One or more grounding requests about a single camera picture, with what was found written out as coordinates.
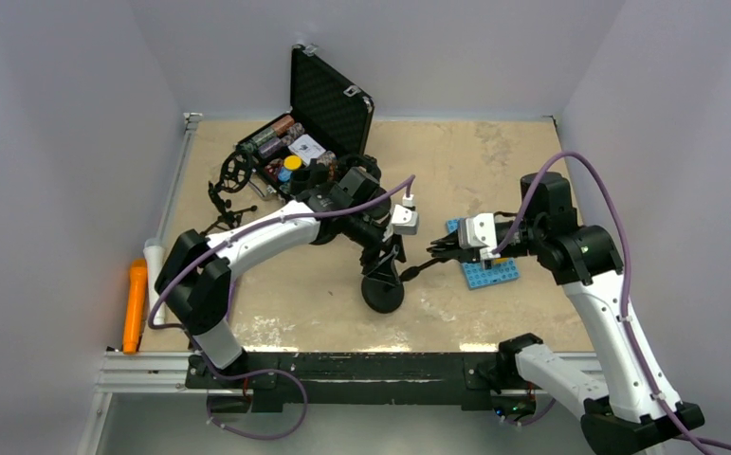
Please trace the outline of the black shock mount round stand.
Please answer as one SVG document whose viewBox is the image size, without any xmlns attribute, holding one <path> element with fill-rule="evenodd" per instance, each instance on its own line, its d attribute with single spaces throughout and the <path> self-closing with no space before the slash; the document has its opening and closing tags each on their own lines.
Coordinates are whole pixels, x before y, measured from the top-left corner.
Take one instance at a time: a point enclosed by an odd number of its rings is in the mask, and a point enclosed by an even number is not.
<svg viewBox="0 0 731 455">
<path fill-rule="evenodd" d="M 360 168 L 376 181 L 381 179 L 382 172 L 378 167 L 377 159 L 370 155 L 346 155 L 339 158 L 337 161 L 336 176 L 341 179 L 354 168 Z"/>
</svg>

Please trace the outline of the black round base clip stand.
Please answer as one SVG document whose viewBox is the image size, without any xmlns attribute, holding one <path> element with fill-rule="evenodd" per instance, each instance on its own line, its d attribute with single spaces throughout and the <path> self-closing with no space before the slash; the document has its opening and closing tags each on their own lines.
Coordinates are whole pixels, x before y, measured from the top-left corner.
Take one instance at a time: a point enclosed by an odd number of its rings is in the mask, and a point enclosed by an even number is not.
<svg viewBox="0 0 731 455">
<path fill-rule="evenodd" d="M 321 163 L 317 160 L 310 162 L 291 174 L 289 180 L 289 194 L 294 200 L 300 200 L 303 195 L 327 194 L 332 187 L 335 166 Z"/>
</svg>

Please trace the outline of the black tripod shock mount stand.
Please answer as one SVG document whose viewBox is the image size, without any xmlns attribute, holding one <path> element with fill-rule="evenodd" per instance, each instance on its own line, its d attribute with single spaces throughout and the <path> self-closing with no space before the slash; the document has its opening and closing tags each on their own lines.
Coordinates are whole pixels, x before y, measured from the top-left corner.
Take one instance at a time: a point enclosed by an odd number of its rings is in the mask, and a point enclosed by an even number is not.
<svg viewBox="0 0 731 455">
<path fill-rule="evenodd" d="M 207 235 L 216 229 L 234 229 L 242 225 L 246 212 L 255 212 L 256 205 L 235 209 L 230 196 L 243 190 L 253 175 L 254 167 L 250 153 L 235 150 L 222 164 L 221 172 L 215 183 L 208 183 L 208 196 L 218 211 L 215 221 L 202 231 Z"/>
</svg>

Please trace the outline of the white microphone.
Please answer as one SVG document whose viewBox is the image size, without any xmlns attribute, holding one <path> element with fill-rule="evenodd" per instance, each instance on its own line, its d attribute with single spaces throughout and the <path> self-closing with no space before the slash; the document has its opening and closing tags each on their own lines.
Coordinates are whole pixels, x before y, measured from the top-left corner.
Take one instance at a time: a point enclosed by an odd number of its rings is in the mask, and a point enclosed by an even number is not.
<svg viewBox="0 0 731 455">
<path fill-rule="evenodd" d="M 148 239 L 143 248 L 143 256 L 147 265 L 148 283 L 148 313 L 153 318 L 154 325 L 163 325 L 166 322 L 166 311 L 163 306 L 153 311 L 159 294 L 155 290 L 156 280 L 161 272 L 164 263 L 165 248 L 157 238 Z"/>
</svg>

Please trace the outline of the orange microphone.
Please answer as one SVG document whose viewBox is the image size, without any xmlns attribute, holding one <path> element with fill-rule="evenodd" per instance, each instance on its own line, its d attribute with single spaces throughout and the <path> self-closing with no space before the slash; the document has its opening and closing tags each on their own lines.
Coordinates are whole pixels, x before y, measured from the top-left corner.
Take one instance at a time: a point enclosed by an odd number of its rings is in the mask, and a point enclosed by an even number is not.
<svg viewBox="0 0 731 455">
<path fill-rule="evenodd" d="M 144 259 L 132 261 L 129 268 L 129 291 L 123 328 L 121 351 L 125 355 L 138 352 L 142 317 L 147 307 L 147 264 Z"/>
</svg>

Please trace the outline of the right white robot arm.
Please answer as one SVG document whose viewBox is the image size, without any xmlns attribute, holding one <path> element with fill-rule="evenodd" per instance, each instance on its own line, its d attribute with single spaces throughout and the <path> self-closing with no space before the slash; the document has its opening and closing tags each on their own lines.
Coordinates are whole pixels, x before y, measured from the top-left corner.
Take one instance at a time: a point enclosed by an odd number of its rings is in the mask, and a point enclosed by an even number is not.
<svg viewBox="0 0 731 455">
<path fill-rule="evenodd" d="M 624 265 L 610 233 L 578 222 L 560 173 L 523 176 L 521 195 L 521 222 L 502 255 L 534 257 L 552 274 L 580 316 L 604 378 L 585 374 L 533 334 L 501 342 L 487 378 L 548 392 L 577 418 L 596 454 L 636 454 L 703 426 L 701 408 L 674 390 L 650 347 L 635 348 L 629 339 L 643 330 L 633 310 L 621 308 Z"/>
</svg>

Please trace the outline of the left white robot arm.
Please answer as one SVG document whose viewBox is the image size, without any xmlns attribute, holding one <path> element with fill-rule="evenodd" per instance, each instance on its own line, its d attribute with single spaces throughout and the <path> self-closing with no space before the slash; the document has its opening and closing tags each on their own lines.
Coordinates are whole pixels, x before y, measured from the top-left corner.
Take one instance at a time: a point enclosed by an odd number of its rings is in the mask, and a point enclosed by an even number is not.
<svg viewBox="0 0 731 455">
<path fill-rule="evenodd" d="M 202 353 L 209 375 L 232 388 L 252 375 L 247 351 L 228 322 L 237 281 L 251 268 L 287 250 L 323 245 L 342 235 L 361 246 L 361 293 L 378 313 L 391 313 L 404 298 L 396 263 L 406 259 L 398 227 L 401 213 L 417 218 L 410 175 L 384 190 L 360 168 L 337 182 L 302 191 L 267 216 L 225 232 L 204 236 L 191 229 L 180 234 L 156 282 L 155 310 L 166 307 Z"/>
</svg>

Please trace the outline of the blue lego baseplate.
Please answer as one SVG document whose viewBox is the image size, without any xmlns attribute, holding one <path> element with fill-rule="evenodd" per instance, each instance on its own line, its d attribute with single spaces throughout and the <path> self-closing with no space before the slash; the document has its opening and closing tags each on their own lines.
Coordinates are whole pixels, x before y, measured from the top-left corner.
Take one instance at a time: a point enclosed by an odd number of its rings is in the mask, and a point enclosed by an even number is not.
<svg viewBox="0 0 731 455">
<path fill-rule="evenodd" d="M 446 221 L 448 233 L 457 230 L 458 221 L 461 219 L 463 218 Z M 521 276 L 512 258 L 501 257 L 492 263 L 461 264 L 461 266 L 470 290 L 512 282 Z"/>
</svg>

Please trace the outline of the yellow round chip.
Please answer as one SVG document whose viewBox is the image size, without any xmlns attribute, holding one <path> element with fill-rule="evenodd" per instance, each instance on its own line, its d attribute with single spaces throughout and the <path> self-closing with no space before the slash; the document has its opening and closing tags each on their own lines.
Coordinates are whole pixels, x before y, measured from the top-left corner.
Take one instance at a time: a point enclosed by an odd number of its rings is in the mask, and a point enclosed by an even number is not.
<svg viewBox="0 0 731 455">
<path fill-rule="evenodd" d="M 298 170 L 302 165 L 302 159 L 296 155 L 290 155 L 283 161 L 283 167 L 290 172 Z"/>
</svg>

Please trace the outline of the white card deck box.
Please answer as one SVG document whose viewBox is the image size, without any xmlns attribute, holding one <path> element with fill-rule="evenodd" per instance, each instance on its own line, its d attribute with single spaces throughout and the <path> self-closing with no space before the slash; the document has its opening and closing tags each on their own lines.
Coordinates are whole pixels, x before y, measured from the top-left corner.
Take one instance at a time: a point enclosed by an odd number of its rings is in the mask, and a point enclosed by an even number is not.
<svg viewBox="0 0 731 455">
<path fill-rule="evenodd" d="M 301 135 L 289 145 L 290 152 L 299 157 L 304 165 L 309 165 L 313 159 L 319 159 L 327 150 L 308 134 Z"/>
</svg>

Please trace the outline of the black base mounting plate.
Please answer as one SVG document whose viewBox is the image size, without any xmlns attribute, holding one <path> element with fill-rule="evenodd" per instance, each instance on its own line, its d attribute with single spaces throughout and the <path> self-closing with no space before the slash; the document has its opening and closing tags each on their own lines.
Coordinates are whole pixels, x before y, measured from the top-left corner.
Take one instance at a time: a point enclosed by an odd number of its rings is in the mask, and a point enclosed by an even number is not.
<svg viewBox="0 0 731 455">
<path fill-rule="evenodd" d="M 219 412 L 280 412 L 323 405 L 456 406 L 493 410 L 520 421 L 546 407 L 530 382 L 500 373 L 494 353 L 252 352 L 214 374 L 200 355 L 188 360 L 185 386 L 207 391 Z"/>
</svg>

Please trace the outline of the black poker chip case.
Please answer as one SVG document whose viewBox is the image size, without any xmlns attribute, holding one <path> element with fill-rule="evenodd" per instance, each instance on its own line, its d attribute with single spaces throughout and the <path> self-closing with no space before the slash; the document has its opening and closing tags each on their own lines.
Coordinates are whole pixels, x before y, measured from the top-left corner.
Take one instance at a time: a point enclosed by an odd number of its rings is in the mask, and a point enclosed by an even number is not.
<svg viewBox="0 0 731 455">
<path fill-rule="evenodd" d="M 274 152 L 260 149 L 274 138 L 287 135 L 293 125 L 337 158 L 363 155 L 374 116 L 375 101 L 317 55 L 314 45 L 295 44 L 291 49 L 289 109 L 240 139 L 223 163 L 221 181 L 227 191 L 240 191 L 257 175 L 282 199 L 289 197 L 276 171 L 267 166 L 290 155 L 281 144 Z"/>
</svg>

